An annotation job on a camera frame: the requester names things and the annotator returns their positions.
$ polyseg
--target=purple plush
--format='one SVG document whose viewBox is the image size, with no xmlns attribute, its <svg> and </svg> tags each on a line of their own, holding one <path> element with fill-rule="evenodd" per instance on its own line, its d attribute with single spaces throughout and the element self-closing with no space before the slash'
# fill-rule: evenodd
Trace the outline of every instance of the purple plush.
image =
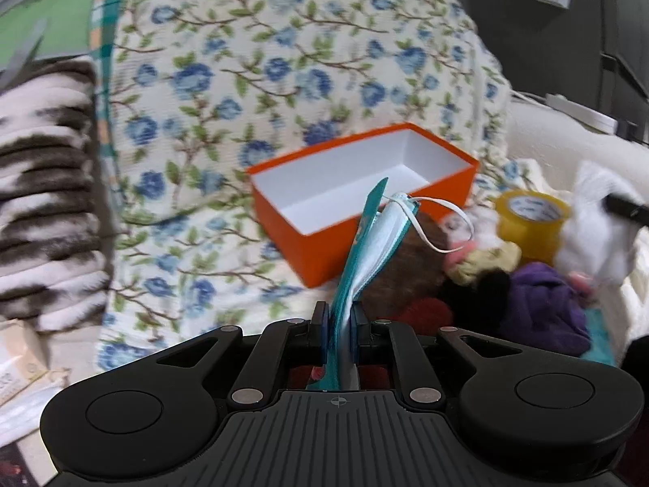
<svg viewBox="0 0 649 487">
<path fill-rule="evenodd" d="M 575 357 L 591 347 L 577 294 L 559 273 L 540 262 L 512 274 L 499 333 L 511 342 Z"/>
</svg>

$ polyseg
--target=open box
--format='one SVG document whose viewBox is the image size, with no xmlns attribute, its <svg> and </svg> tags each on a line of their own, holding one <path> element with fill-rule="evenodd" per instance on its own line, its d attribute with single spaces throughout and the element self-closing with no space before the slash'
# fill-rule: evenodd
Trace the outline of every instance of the open box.
<svg viewBox="0 0 649 487">
<path fill-rule="evenodd" d="M 412 124 L 335 139 L 248 169 L 257 216 L 306 287 L 343 271 L 368 194 L 442 198 L 463 206 L 478 162 Z M 448 209 L 422 203 L 439 220 Z"/>
</svg>

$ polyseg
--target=yellow tape roll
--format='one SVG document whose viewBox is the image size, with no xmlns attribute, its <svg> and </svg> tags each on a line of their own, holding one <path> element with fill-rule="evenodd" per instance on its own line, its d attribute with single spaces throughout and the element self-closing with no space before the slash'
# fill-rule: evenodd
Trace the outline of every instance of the yellow tape roll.
<svg viewBox="0 0 649 487">
<path fill-rule="evenodd" d="M 496 200 L 495 208 L 501 216 L 498 235 L 520 247 L 523 262 L 552 265 L 559 249 L 559 232 L 570 217 L 570 207 L 547 194 L 511 190 Z"/>
</svg>

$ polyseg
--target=floral blanket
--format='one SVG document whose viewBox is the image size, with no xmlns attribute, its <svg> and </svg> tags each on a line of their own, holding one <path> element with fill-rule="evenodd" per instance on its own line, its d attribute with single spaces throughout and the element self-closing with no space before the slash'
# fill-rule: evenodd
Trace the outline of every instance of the floral blanket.
<svg viewBox="0 0 649 487">
<path fill-rule="evenodd" d="M 260 161 L 411 121 L 480 158 L 473 203 L 525 182 L 505 158 L 509 83 L 455 0 L 121 0 L 114 21 L 96 34 L 115 28 L 97 108 L 122 222 L 99 370 L 331 297 L 257 224 Z"/>
</svg>

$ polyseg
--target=green surface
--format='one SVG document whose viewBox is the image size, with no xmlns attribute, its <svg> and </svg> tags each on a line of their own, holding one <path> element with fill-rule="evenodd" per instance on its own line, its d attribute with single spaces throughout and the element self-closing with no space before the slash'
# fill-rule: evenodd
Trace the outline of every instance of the green surface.
<svg viewBox="0 0 649 487">
<path fill-rule="evenodd" d="M 93 0 L 27 0 L 0 17 L 0 68 L 30 34 L 35 23 L 49 24 L 37 58 L 88 51 Z"/>
</svg>

